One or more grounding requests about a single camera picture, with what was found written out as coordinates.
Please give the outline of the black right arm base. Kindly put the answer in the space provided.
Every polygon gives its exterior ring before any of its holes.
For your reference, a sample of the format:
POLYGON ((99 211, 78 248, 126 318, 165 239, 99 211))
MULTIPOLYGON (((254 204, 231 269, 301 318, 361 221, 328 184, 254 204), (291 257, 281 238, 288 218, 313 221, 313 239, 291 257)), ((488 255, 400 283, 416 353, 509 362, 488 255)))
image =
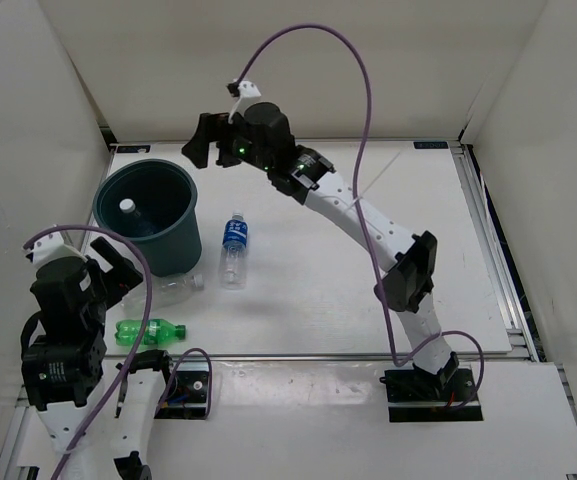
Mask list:
POLYGON ((472 369, 459 367, 444 387, 436 387, 414 368, 386 370, 379 378, 386 389, 391 423, 480 422, 482 406, 472 369))

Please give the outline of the light blue label water bottle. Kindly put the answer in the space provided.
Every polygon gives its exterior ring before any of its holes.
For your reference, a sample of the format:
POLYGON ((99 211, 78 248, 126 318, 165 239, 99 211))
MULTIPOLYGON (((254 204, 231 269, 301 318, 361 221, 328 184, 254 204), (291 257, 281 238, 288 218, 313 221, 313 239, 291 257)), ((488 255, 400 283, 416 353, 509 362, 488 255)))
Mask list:
POLYGON ((119 210, 121 221, 130 237, 149 237, 159 232, 156 223, 148 214, 142 212, 132 199, 122 199, 119 202, 119 210))

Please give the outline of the green plastic soda bottle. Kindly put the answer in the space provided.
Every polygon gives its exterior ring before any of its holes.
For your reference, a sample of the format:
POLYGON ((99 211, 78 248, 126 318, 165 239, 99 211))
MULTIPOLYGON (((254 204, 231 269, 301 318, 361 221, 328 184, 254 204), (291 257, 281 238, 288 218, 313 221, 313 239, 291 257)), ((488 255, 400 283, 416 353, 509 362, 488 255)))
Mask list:
MULTIPOLYGON (((116 324, 114 338, 119 346, 132 346, 141 329, 140 320, 122 320, 116 324)), ((186 339, 185 325, 175 325, 164 319, 150 319, 142 336, 143 346, 162 347, 186 339)))

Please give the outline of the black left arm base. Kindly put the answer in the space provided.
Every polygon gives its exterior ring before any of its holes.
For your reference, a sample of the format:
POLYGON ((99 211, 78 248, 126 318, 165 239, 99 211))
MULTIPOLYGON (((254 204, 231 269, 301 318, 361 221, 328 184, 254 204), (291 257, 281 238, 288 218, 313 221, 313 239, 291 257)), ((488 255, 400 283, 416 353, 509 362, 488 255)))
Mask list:
POLYGON ((209 416, 210 368, 206 361, 182 363, 166 401, 155 415, 162 420, 206 420, 209 416))

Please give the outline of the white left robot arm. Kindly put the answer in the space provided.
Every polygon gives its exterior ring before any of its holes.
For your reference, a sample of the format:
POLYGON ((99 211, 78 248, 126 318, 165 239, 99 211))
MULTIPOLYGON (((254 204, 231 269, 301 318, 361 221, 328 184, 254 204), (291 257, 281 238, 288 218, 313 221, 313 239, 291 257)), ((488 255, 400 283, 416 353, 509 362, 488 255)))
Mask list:
POLYGON ((36 240, 27 257, 39 310, 21 336, 23 383, 30 405, 64 461, 61 479, 149 479, 147 450, 156 400, 174 395, 178 377, 161 350, 120 364, 118 393, 104 383, 107 311, 143 281, 133 263, 105 239, 93 242, 109 271, 75 249, 61 232, 36 240), (118 401, 109 417, 102 409, 118 401))

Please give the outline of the clear unlabelled plastic bottle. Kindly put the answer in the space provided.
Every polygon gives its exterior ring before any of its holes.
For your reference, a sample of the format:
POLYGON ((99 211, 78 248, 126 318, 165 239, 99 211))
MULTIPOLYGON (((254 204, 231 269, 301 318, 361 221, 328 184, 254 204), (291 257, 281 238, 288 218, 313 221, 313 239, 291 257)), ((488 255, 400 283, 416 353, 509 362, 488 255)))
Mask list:
MULTIPOLYGON (((185 301, 195 292, 204 289, 202 274, 183 274, 152 279, 151 310, 169 307, 185 301)), ((132 315, 143 311, 147 299, 146 286, 131 290, 122 300, 121 306, 132 315)))

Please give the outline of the dark blue label water bottle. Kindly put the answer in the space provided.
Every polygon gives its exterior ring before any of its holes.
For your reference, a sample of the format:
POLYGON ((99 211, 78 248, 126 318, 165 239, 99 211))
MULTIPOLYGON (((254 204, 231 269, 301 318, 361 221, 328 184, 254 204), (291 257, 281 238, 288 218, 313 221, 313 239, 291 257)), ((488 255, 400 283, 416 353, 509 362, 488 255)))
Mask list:
POLYGON ((248 224, 241 211, 234 211, 225 224, 219 263, 223 288, 242 289, 247 278, 248 224))

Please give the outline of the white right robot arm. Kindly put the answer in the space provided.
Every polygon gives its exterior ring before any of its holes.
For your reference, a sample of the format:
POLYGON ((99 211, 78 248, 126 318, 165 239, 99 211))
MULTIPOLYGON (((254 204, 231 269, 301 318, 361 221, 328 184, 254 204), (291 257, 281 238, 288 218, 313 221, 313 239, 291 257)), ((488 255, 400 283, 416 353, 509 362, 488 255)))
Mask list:
POLYGON ((252 105, 244 113, 203 113, 182 153, 196 167, 208 165, 209 148, 217 165, 246 163, 263 171, 281 193, 334 223, 376 256, 375 294, 397 314, 419 372, 417 387, 438 400, 454 384, 458 360, 442 335, 432 295, 437 239, 397 225, 370 203, 354 198, 351 186, 319 152, 297 144, 288 118, 273 103, 252 105))

